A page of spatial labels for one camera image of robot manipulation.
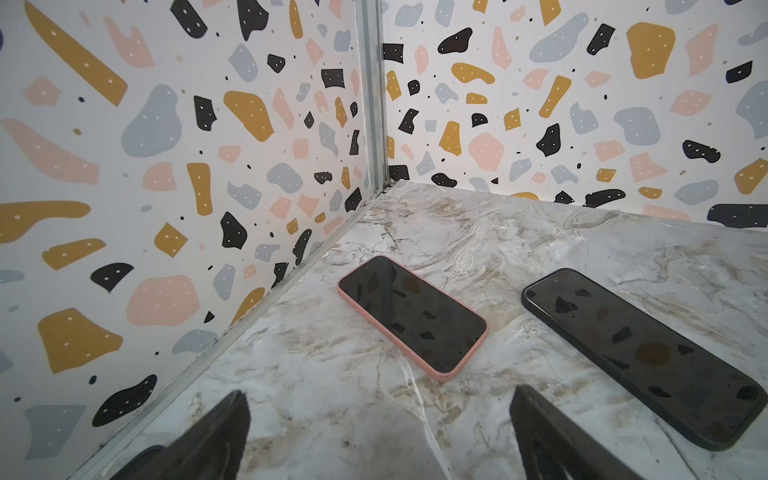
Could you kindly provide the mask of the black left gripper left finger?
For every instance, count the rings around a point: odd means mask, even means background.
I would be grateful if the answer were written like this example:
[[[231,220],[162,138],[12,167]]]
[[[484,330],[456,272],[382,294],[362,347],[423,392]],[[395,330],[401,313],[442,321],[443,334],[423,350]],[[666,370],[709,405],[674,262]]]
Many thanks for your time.
[[[113,475],[115,479],[234,479],[251,417],[244,392],[234,390],[168,446],[151,446]]]

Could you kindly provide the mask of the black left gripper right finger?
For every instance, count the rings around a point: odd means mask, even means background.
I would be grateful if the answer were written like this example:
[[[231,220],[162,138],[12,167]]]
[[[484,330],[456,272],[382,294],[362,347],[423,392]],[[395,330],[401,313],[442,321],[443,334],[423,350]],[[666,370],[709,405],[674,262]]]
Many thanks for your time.
[[[532,386],[516,387],[509,407],[528,479],[637,479]]]

